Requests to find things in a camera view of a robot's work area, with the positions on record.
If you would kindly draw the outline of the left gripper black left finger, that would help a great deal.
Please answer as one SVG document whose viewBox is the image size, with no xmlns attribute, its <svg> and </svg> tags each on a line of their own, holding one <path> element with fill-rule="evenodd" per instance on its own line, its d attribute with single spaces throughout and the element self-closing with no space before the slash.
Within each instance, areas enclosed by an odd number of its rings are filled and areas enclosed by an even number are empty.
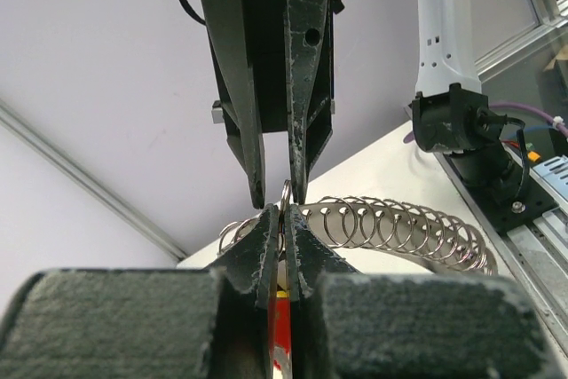
<svg viewBox="0 0 568 379">
<path fill-rule="evenodd" d="M 1 321 L 4 378 L 269 378 L 279 211 L 202 269 L 59 269 Z"/>
</svg>

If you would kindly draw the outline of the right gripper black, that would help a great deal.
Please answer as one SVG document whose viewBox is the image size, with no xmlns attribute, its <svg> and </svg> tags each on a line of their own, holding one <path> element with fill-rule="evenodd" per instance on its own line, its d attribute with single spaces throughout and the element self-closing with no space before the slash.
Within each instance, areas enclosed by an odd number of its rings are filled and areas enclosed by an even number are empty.
<svg viewBox="0 0 568 379">
<path fill-rule="evenodd" d="M 333 17 L 344 5 L 330 3 L 201 0 L 225 85 L 222 108 L 233 123 L 225 126 L 227 144 L 247 175 L 256 209 L 265 204 L 262 133 L 288 131 L 292 192 L 299 204 L 305 203 L 310 173 L 331 137 Z"/>
</svg>

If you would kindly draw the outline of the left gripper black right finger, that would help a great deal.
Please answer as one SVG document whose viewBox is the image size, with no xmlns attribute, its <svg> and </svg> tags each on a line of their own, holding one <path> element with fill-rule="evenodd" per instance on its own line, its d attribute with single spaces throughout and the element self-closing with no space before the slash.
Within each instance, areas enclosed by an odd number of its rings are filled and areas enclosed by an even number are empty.
<svg viewBox="0 0 568 379">
<path fill-rule="evenodd" d="M 504 277 L 364 274 L 300 209 L 283 217 L 296 378 L 560 378 L 532 301 Z"/>
</svg>

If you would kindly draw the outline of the red key tag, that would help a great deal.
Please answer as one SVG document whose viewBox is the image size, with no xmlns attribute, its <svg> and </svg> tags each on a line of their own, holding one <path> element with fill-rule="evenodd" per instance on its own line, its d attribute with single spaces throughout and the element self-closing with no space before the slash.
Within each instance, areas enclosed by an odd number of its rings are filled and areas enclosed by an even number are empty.
<svg viewBox="0 0 568 379">
<path fill-rule="evenodd" d="M 284 181 L 279 208 L 279 225 L 277 237 L 277 270 L 276 270 L 276 313 L 274 329 L 274 378 L 292 378 L 292 340 L 290 326 L 290 290 L 285 254 L 284 214 L 290 205 L 292 185 L 289 179 Z"/>
</svg>

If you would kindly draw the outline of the metal keyring holder with rings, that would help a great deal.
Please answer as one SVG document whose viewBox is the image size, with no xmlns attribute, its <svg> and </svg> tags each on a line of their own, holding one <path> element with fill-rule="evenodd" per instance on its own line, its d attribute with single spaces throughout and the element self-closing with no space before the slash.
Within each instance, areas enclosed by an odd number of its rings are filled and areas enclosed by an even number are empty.
<svg viewBox="0 0 568 379">
<path fill-rule="evenodd" d="M 356 272 L 341 257 L 380 254 L 434 273 L 495 275 L 497 262 L 482 233 L 445 212 L 368 196 L 325 197 L 312 204 L 284 201 L 277 249 L 304 282 L 324 272 Z"/>
</svg>

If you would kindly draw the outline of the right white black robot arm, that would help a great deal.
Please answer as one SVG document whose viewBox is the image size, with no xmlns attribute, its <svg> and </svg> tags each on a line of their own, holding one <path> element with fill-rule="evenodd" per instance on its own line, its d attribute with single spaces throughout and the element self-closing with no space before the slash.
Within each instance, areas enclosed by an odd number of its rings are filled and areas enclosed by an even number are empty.
<svg viewBox="0 0 568 379">
<path fill-rule="evenodd" d="M 265 204 L 264 135 L 288 136 L 291 192 L 308 178 L 332 134 L 334 17 L 344 0 L 179 0 L 207 31 L 226 140 Z M 468 186 L 497 202 L 519 201 L 527 170 L 501 147 L 509 118 L 481 91 L 472 56 L 470 0 L 417 0 L 419 66 L 411 102 L 414 140 L 454 159 Z"/>
</svg>

